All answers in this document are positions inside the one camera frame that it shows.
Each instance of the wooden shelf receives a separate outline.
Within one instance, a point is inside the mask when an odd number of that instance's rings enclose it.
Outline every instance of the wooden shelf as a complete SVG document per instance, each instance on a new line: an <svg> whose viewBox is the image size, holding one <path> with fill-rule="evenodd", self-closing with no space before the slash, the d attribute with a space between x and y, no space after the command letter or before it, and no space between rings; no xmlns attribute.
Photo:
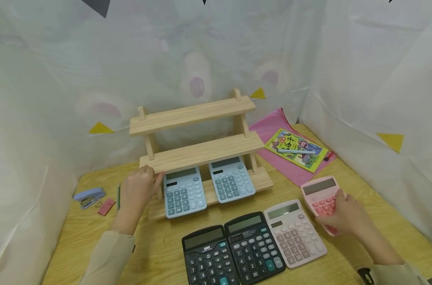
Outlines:
<svg viewBox="0 0 432 285"><path fill-rule="evenodd" d="M273 181L268 176L265 168L263 167L257 168L257 174L254 174L252 170L248 170L247 173L251 177L251 181L254 185L256 193L273 187ZM213 180L210 179L210 180L203 181L203 189L205 191L205 198L207 199L207 206L219 203L213 186ZM150 209L148 214L150 220L161 219L166 217L164 199L159 200L157 197L154 197L149 203L149 208Z"/></svg>
<svg viewBox="0 0 432 285"><path fill-rule="evenodd" d="M129 134L146 135L187 124L240 115L255 108L248 96L240 96L239 100L230 98L156 114L143 114L131 119Z"/></svg>
<svg viewBox="0 0 432 285"><path fill-rule="evenodd" d="M148 156L142 156L140 157L140 167L149 165L154 168L156 173L180 171L249 154L261 150L263 147L264 143L256 132L249 133L249 137L232 135L219 140L155 153L153 160L150 160Z"/></svg>

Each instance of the wooden display stand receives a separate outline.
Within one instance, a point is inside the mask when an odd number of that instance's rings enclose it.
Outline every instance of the wooden display stand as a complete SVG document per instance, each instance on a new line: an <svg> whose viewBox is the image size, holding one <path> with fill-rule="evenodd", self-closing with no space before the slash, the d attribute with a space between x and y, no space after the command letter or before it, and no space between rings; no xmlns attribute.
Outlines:
<svg viewBox="0 0 432 285"><path fill-rule="evenodd" d="M267 171L256 161L254 153L264 146L256 132L250 132L245 113L255 109L248 96L241 96L240 90L234 89L230 99L210 102L171 111L148 114L144 106L138 108L139 116L132 118L129 134L143 135L148 155L140 157L140 167L149 165L156 173L175 172L198 166L203 180L207 205L218 203L216 192L208 170L208 163L223 159L243 156L244 163L254 184L256 192L270 189L273 182ZM179 149L161 152L154 135L155 132L207 120L233 116L233 135L190 145ZM150 219L165 217L163 190L150 202Z"/></svg>

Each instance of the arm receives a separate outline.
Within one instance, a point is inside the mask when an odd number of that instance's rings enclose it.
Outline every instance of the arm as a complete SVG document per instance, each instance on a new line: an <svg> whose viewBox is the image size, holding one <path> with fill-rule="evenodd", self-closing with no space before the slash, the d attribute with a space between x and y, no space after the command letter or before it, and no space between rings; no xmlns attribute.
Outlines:
<svg viewBox="0 0 432 285"><path fill-rule="evenodd" d="M404 262L390 242L384 237L363 206L342 190L336 192L336 210L332 216L317 217L318 223L336 228L343 234L351 234L371 256L371 281L375 285L425 285L420 273Z"/></svg>
<svg viewBox="0 0 432 285"><path fill-rule="evenodd" d="M146 205L160 188L164 174L154 179L154 171L143 166L133 172L121 188L122 206L109 229L102 234L80 285L118 283L134 248L133 234Z"/></svg>

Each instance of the wooden table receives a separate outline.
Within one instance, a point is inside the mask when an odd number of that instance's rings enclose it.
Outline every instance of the wooden table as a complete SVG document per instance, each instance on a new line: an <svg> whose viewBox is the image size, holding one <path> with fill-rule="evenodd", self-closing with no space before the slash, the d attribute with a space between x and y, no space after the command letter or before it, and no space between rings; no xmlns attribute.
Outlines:
<svg viewBox="0 0 432 285"><path fill-rule="evenodd" d="M302 124L295 130L321 143ZM187 284L181 238L186 234L211 225L224 224L238 216L263 211L280 202L300 199L300 188L295 186L267 162L258 157L274 182L272 190L256 193L250 198L228 204L209 206L205 211L173 220L150 221L144 215L138 225L136 249L127 264L120 284ZM117 184L138 163L121 165L85 174L78 183L77 192L103 187L107 197L116 200ZM413 263L425 278L432 277L432 244L407 220L379 196L363 179L339 158L318 173L315 178L333 175L346 193L355 196L365 206L376 225L392 242L405 260ZM116 209L103 217L91 207L80 210L72 202L64 222L57 248L51 258L43 284L78 284L86 270L91 252L102 232L108 229ZM284 272L260 284L362 284L356 270L372 264L363 247L350 236L330 237L320 225L313 222L328 249L327 255L296 269Z"/></svg>

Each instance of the beige sleeve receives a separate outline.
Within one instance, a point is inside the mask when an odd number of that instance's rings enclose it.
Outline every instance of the beige sleeve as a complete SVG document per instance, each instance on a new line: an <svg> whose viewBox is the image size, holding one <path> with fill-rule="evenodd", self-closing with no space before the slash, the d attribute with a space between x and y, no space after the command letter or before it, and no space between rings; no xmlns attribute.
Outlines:
<svg viewBox="0 0 432 285"><path fill-rule="evenodd" d="M374 285L430 285L417 269L407 263L373 265L371 275Z"/></svg>
<svg viewBox="0 0 432 285"><path fill-rule="evenodd" d="M80 285L116 285L134 248L131 235L106 231L96 245Z"/></svg>

